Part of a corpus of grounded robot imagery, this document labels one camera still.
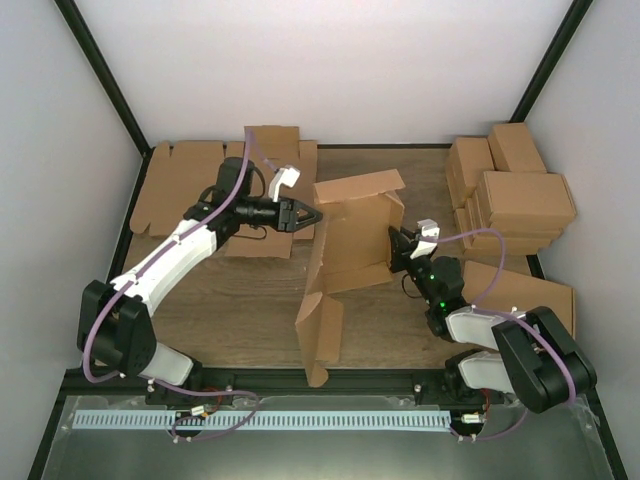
folded cardboard box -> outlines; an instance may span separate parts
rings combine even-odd
[[[447,179],[447,187],[449,188],[449,196],[451,197],[451,205],[453,209],[461,208],[464,205],[465,197],[458,190],[458,185],[453,174],[453,164],[451,158],[447,158],[444,163],[444,173]]]
[[[483,172],[477,191],[482,217],[501,230],[557,230],[576,217],[562,175]]]
[[[456,189],[464,198],[474,192],[482,172],[494,170],[486,138],[457,138],[449,151],[449,161]]]
[[[327,381],[324,364],[339,357],[342,306],[328,294],[392,280],[389,226],[400,228],[404,188],[397,170],[314,185],[324,218],[316,229],[296,332],[309,385]]]
[[[548,240],[555,240],[560,235],[562,235],[562,229],[558,228],[555,230],[535,230],[533,228],[524,229],[521,231],[517,230],[508,230],[503,228],[500,223],[488,223],[484,217],[482,216],[482,210],[480,209],[480,202],[478,200],[478,192],[475,191],[467,199],[465,203],[465,207],[469,212],[469,216],[471,217],[471,227],[472,228],[493,228],[498,230],[503,237],[518,237],[518,238],[544,238]],[[479,237],[494,237],[491,233],[480,233]]]
[[[455,212],[456,225],[460,233],[474,230],[471,215],[467,208],[460,208]],[[506,255],[535,255],[541,248],[548,247],[551,240],[544,238],[505,237]],[[500,240],[494,235],[470,235],[462,239],[465,256],[500,255]]]
[[[544,162],[524,123],[494,125],[488,140],[496,170],[546,173]]]
[[[260,150],[276,166],[290,164],[301,172],[298,183],[292,189],[284,189],[283,195],[313,204],[313,182],[317,171],[317,144],[300,141],[298,127],[246,127],[253,130]],[[226,156],[242,157],[243,142],[231,142]],[[200,193],[215,184],[218,168],[225,159],[222,142],[178,142],[173,147],[168,142],[156,146],[149,170],[140,191],[129,226],[133,233],[149,232],[151,236],[169,235],[184,212],[192,206]],[[264,174],[266,184],[274,174],[252,149],[251,160]],[[254,179],[252,193],[260,194],[260,181]],[[256,237],[256,233],[244,226],[240,235]],[[313,238],[313,228],[297,232],[295,238]],[[267,229],[264,240],[232,238],[228,242],[227,255],[249,257],[282,257],[291,254],[292,234]]]
[[[489,286],[496,271],[495,267],[489,265],[465,262],[462,294],[467,301],[473,301]],[[502,312],[510,312],[512,307],[522,311],[549,307],[575,337],[575,291],[566,285],[504,270],[491,293],[478,306]]]

black metal frame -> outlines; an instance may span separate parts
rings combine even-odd
[[[74,0],[55,0],[78,44],[85,53],[96,76],[104,87],[122,123],[131,135],[142,156],[142,166],[129,204],[127,215],[120,232],[116,252],[113,257],[108,279],[122,272],[131,243],[132,233],[129,220],[136,200],[144,183],[144,178],[153,153],[140,129],[124,95],[122,94],[109,66],[100,53],[89,28]],[[573,34],[585,16],[592,0],[574,0],[558,28],[542,61],[536,69],[510,122],[522,122],[533,107],[553,69],[566,49]],[[413,145],[320,145],[319,148],[448,148],[450,144]],[[527,257],[531,274],[544,278],[540,261],[533,255]],[[205,369],[205,378],[211,385],[234,385],[236,388],[255,391],[260,396],[273,395],[414,395],[421,404],[436,404],[448,410],[482,404],[483,398],[472,397],[465,402],[456,402],[440,390],[443,370],[333,370],[329,381],[320,389],[308,387],[303,369]],[[421,385],[416,395],[414,386]],[[146,395],[146,383],[141,379],[114,379],[103,384],[89,383],[80,369],[68,370],[65,374],[58,397],[51,412],[42,442],[34,459],[29,479],[39,479],[44,472],[51,442],[55,435],[60,415],[67,396],[75,395]],[[594,390],[587,394],[591,410],[599,417],[598,432],[605,447],[609,464],[616,479],[628,478],[622,460],[609,429],[600,399]]]

wooden table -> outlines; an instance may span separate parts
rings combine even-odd
[[[433,218],[441,236],[453,235],[451,200],[444,175],[446,150],[321,149],[318,180],[397,168],[407,188],[404,225]],[[161,239],[135,236],[125,270],[141,261]],[[218,252],[194,268],[167,295],[154,316],[158,340],[209,366],[301,367],[294,328],[306,280],[311,243],[295,243],[289,260],[226,258]],[[459,242],[443,244],[440,255],[461,255]],[[479,259],[497,264],[497,258]],[[507,268],[529,274],[525,257]],[[435,338],[422,300],[407,298],[393,283],[336,294],[344,303],[339,363],[347,368],[438,368],[469,348]],[[413,285],[408,283],[411,292]]]

white wall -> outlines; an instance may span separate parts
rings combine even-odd
[[[140,157],[53,2],[0,15],[0,477],[26,478]]]
[[[447,142],[508,119],[570,0],[79,0],[149,141],[302,127]]]
[[[640,478],[640,3],[594,2],[528,123],[578,218],[541,255],[578,291],[577,336],[630,478]]]

white ruler-like strip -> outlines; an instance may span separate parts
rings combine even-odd
[[[218,411],[205,420],[188,419],[178,430],[225,430],[247,415],[242,411]],[[176,412],[161,410],[78,410],[74,429],[167,430]],[[395,430],[448,432],[449,412],[436,411],[260,411],[242,430]]]

